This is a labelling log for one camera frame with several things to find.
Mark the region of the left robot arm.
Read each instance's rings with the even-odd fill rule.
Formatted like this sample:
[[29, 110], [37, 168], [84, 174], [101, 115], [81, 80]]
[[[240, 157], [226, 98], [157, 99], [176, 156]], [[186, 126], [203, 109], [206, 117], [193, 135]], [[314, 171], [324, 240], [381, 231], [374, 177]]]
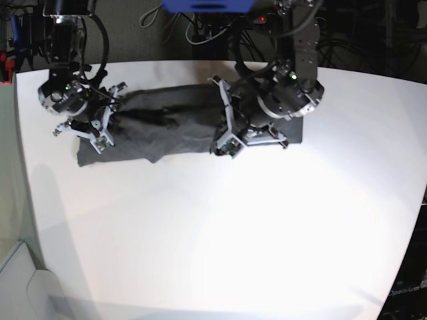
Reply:
[[234, 33], [240, 78], [225, 88], [227, 132], [245, 146], [288, 145], [282, 125], [302, 119], [320, 104], [316, 14], [322, 1], [276, 1], [271, 8], [245, 16], [247, 26], [267, 37], [274, 53], [266, 66], [250, 69], [240, 52], [242, 32]]

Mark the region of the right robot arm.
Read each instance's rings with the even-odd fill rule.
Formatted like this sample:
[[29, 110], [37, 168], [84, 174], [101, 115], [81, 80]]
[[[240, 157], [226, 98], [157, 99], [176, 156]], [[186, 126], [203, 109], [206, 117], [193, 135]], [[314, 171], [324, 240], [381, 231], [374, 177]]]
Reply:
[[[122, 102], [117, 87], [107, 90], [101, 86], [107, 76], [109, 37], [95, 8], [95, 1], [46, 1], [43, 6], [50, 68], [38, 94], [44, 110], [66, 118], [55, 128], [55, 134], [68, 131], [81, 138], [98, 139], [107, 133], [109, 118]], [[87, 20], [96, 24], [102, 40], [101, 63], [92, 78], [87, 76], [91, 66], [85, 61]]]

